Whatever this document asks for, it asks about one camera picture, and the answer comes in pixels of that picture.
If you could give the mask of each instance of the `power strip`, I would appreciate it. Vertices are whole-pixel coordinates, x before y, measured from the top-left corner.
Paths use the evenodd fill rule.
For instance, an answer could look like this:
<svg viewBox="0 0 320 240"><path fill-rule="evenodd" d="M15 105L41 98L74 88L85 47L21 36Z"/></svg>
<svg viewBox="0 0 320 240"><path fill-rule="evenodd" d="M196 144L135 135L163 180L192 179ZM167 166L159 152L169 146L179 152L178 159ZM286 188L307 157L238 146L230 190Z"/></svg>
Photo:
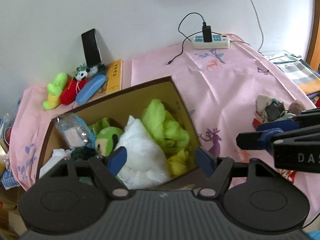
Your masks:
<svg viewBox="0 0 320 240"><path fill-rule="evenodd" d="M230 39L226 35L212 35L212 42L203 42L203 36L197 35L192 39L194 49L228 49Z"/></svg>

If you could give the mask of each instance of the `yellow fabric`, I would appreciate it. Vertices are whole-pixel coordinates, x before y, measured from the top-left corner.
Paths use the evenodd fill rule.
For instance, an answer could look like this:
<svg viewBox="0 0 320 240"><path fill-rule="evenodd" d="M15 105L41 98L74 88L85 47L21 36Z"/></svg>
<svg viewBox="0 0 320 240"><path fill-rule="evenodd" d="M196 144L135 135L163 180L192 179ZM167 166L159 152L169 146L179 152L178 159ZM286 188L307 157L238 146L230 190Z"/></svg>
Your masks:
<svg viewBox="0 0 320 240"><path fill-rule="evenodd" d="M153 99L141 119L148 133L162 148L172 178L196 167L193 156L186 150L190 137L186 130L164 108L159 99Z"/></svg>
<svg viewBox="0 0 320 240"><path fill-rule="evenodd" d="M298 85L298 87L307 95L315 93L320 90L320 79L318 78L307 84Z"/></svg>
<svg viewBox="0 0 320 240"><path fill-rule="evenodd" d="M144 110L141 121L167 158L188 147L190 138L187 131L164 108L159 99L151 101Z"/></svg>
<svg viewBox="0 0 320 240"><path fill-rule="evenodd" d="M167 165L170 176L173 179L195 168L193 159L186 150L181 150L167 159Z"/></svg>

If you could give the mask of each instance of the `green plush toy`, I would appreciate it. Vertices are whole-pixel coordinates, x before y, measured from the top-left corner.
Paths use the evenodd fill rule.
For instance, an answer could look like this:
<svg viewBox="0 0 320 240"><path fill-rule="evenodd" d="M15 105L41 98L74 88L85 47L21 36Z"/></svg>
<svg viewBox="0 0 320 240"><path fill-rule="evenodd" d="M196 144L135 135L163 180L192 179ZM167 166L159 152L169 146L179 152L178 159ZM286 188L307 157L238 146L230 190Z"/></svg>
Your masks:
<svg viewBox="0 0 320 240"><path fill-rule="evenodd" d="M118 143L118 138L123 131L117 127L107 127L100 131L96 138L95 149L97 154L109 156Z"/></svg>
<svg viewBox="0 0 320 240"><path fill-rule="evenodd" d="M47 85L48 101L43 102L43 107L45 110L51 110L56 108L59 104L59 96L65 89L68 83L68 75L66 73L60 73L56 76L54 81Z"/></svg>

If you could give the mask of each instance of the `face mask package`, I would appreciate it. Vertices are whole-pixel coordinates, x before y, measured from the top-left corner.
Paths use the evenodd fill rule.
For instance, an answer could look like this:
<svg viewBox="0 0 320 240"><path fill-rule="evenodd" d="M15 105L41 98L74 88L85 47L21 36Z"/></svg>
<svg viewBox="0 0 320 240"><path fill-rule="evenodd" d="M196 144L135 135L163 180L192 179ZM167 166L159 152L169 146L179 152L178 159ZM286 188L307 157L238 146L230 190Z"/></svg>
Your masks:
<svg viewBox="0 0 320 240"><path fill-rule="evenodd" d="M94 148L94 135L90 132L86 123L75 114L59 115L54 122L71 150L84 146Z"/></svg>

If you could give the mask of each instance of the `plastic bag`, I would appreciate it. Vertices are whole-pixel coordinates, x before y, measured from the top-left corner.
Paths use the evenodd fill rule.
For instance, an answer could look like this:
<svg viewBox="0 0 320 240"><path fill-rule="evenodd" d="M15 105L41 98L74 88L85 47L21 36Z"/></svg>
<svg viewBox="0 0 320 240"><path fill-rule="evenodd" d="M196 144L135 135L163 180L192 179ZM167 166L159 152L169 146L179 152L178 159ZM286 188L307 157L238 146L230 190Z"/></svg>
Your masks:
<svg viewBox="0 0 320 240"><path fill-rule="evenodd" d="M55 126L63 135L70 149L87 146L94 148L95 137L86 123L73 113L62 114L55 118Z"/></svg>
<svg viewBox="0 0 320 240"><path fill-rule="evenodd" d="M10 113L7 113L0 118L0 137L1 137L1 140L5 142L8 148L10 143L11 128L16 119L20 103L21 103L21 98L19 98L18 102L14 104L14 107L10 109Z"/></svg>

